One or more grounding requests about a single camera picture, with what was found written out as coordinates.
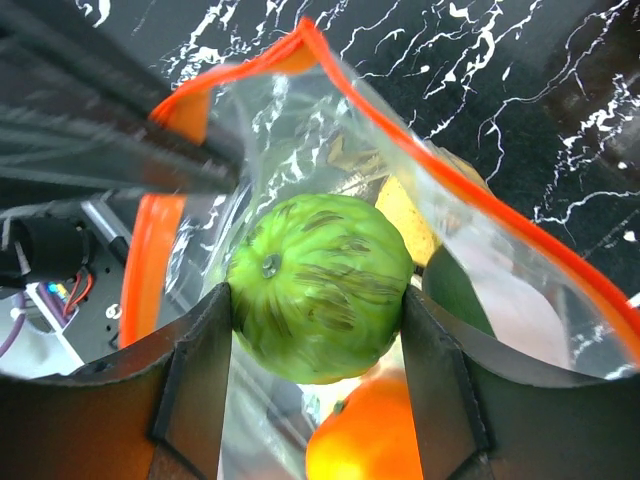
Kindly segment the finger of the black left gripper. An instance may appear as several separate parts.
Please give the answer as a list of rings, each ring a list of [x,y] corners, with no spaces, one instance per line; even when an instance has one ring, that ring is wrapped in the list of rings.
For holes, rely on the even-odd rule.
[[[5,195],[228,193],[244,149],[196,142],[150,119],[168,87],[67,1],[1,5],[1,191]]]

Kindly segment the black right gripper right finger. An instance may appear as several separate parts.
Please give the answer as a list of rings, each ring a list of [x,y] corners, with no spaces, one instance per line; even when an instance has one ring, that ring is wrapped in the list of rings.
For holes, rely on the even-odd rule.
[[[638,478],[637,375],[602,380],[541,362],[414,287],[403,308],[424,478]]]

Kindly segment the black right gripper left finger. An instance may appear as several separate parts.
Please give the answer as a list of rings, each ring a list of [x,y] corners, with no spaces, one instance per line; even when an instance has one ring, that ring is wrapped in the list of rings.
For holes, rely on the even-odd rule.
[[[214,479],[230,288],[69,376],[1,378],[4,479]]]

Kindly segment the orange fake orange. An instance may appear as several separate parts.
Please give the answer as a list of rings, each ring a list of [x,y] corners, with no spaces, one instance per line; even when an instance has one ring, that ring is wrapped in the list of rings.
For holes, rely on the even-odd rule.
[[[306,475],[321,480],[423,477],[403,370],[366,380],[334,406],[308,443]]]

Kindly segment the green fake pumpkin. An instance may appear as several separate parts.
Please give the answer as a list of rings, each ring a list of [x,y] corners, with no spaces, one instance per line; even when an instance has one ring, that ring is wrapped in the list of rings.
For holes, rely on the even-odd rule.
[[[401,234],[374,206],[298,195],[234,250],[233,329],[263,368],[292,383],[357,377],[391,348],[413,271]]]

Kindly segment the clear orange-zip bag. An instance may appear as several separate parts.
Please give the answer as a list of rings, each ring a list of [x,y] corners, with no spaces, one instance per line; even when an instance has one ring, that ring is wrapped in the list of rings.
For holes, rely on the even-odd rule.
[[[218,195],[171,448],[206,479],[635,479],[639,314],[419,140],[309,20],[155,100],[228,185],[147,168],[121,345],[155,331],[186,210]]]

